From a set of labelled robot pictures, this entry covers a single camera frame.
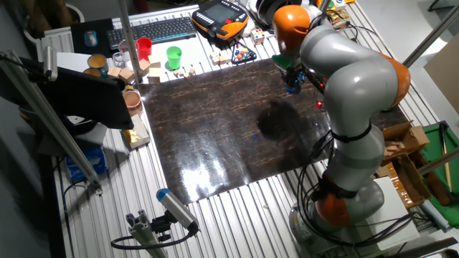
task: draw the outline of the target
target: wooden block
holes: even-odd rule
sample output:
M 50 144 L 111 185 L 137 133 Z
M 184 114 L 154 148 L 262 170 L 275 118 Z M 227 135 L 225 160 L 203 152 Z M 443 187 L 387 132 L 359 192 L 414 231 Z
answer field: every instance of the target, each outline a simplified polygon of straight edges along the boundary
M 123 70 L 121 70 L 120 74 L 118 75 L 118 78 L 128 85 L 134 82 L 136 76 L 128 68 L 124 68 Z
M 385 146 L 397 145 L 397 142 L 396 141 L 392 141 L 392 140 L 387 140 L 387 141 L 384 142 L 384 145 Z
M 212 53 L 210 53 L 210 59 L 213 59 L 214 57 L 218 57 L 219 55 L 219 52 L 218 51 L 214 51 Z
M 148 74 L 148 69 L 150 68 L 150 62 L 145 60 L 145 59 L 142 59 L 138 65 L 141 67 L 141 75 L 142 76 L 145 76 Z
M 213 58 L 212 58 L 212 64 L 213 64 L 213 65 L 220 65 L 220 59 L 219 59 L 219 57 L 213 57 Z
M 158 56 L 149 55 L 150 68 L 161 68 L 161 60 Z
M 119 67 L 110 67 L 110 69 L 108 70 L 108 77 L 110 79 L 115 79 L 115 78 L 118 78 L 118 75 L 120 74 L 121 72 L 121 68 Z
M 391 145 L 391 146 L 387 146 L 386 149 L 388 151 L 396 151 L 399 149 L 399 147 L 397 145 Z
M 148 81 L 150 83 L 160 83 L 159 78 L 161 76 L 161 68 L 149 68 L 148 69 Z
M 392 156 L 392 154 L 393 154 L 393 152 L 388 151 L 386 148 L 384 149 L 384 157 L 385 158 Z

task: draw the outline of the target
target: computer monitor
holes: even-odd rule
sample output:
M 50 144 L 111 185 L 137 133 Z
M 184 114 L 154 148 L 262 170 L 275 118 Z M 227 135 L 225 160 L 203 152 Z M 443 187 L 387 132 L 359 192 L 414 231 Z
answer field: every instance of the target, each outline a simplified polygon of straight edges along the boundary
M 21 58 L 28 70 L 43 73 L 43 63 Z M 124 102 L 123 82 L 108 80 L 59 67 L 54 82 L 38 82 L 40 90 L 55 112 L 61 116 L 76 115 L 102 123 L 113 129 L 132 129 L 133 123 Z M 8 76 L 0 69 L 0 97 L 27 105 Z

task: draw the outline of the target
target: floor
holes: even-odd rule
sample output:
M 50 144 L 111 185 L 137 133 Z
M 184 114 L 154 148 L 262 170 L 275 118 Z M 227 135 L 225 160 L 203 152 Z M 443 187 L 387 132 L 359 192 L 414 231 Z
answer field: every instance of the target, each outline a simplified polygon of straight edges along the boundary
M 382 35 L 386 45 L 395 58 L 403 62 L 423 39 L 437 26 L 449 12 L 428 12 L 427 8 L 433 0 L 359 0 L 362 9 L 371 19 L 377 31 Z M 450 5 L 448 1 L 440 1 L 437 6 Z M 432 107 L 439 119 L 446 120 L 453 132 L 459 135 L 459 114 L 446 100 L 435 83 L 424 70 L 425 64 L 441 50 L 459 32 L 459 20 L 410 67 L 412 81 Z

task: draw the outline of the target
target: keyboard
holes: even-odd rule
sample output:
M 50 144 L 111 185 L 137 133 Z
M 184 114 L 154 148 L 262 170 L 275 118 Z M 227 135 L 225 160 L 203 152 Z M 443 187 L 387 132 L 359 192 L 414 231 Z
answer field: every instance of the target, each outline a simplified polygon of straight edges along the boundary
M 171 42 L 179 39 L 188 39 L 196 36 L 196 29 L 190 17 L 155 21 L 149 24 L 131 27 L 134 40 L 141 37 L 149 38 L 153 44 Z M 117 50 L 118 45 L 124 40 L 123 29 L 107 31 L 110 50 Z

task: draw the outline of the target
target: red cup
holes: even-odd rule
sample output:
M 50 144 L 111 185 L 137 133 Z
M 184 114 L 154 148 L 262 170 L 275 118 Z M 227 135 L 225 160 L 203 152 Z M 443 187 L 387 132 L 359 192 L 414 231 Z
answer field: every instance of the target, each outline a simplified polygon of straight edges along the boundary
M 153 43 L 149 38 L 140 38 L 137 39 L 138 43 L 138 58 L 140 60 L 145 59 L 148 61 L 148 56 L 151 55 L 151 46 Z

